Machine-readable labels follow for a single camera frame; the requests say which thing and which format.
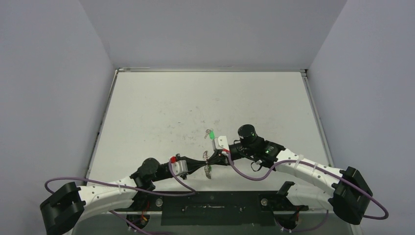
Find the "large keyring with small rings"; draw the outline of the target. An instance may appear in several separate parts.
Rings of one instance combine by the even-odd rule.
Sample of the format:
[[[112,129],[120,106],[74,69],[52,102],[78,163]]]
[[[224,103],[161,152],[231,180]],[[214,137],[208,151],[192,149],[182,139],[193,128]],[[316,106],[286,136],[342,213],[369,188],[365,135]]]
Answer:
[[[208,165],[209,155],[207,150],[203,152],[203,160],[206,162],[206,165]]]

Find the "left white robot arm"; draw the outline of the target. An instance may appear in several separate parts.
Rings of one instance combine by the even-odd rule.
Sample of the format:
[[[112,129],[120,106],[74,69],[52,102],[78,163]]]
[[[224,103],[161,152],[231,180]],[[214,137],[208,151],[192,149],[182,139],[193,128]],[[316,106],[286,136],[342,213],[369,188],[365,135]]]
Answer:
[[[51,191],[51,196],[40,205],[46,233],[63,235],[79,221],[116,209],[130,207],[140,211],[145,207],[145,196],[157,194],[154,182],[174,177],[185,178],[206,165],[206,161],[181,156],[174,156],[164,164],[155,158],[148,158],[130,176],[114,182],[88,180],[90,186],[66,183],[58,190]]]

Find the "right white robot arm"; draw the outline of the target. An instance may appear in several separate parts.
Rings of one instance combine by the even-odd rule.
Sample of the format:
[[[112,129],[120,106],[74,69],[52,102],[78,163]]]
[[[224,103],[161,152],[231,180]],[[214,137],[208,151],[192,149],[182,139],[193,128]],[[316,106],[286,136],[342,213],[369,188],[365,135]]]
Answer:
[[[277,205],[289,210],[296,203],[333,211],[343,221],[359,225],[366,218],[366,209],[373,193],[359,170],[348,167],[340,169],[322,165],[302,155],[298,155],[284,146],[267,141],[257,135],[253,125],[245,124],[238,129],[239,140],[228,143],[226,136],[216,137],[213,130],[207,129],[205,138],[212,140],[214,156],[226,165],[235,166],[236,160],[245,158],[260,168],[266,167],[267,173],[256,178],[262,181],[272,171],[290,174],[317,188],[320,192],[312,193],[309,189],[295,188],[277,195]]]

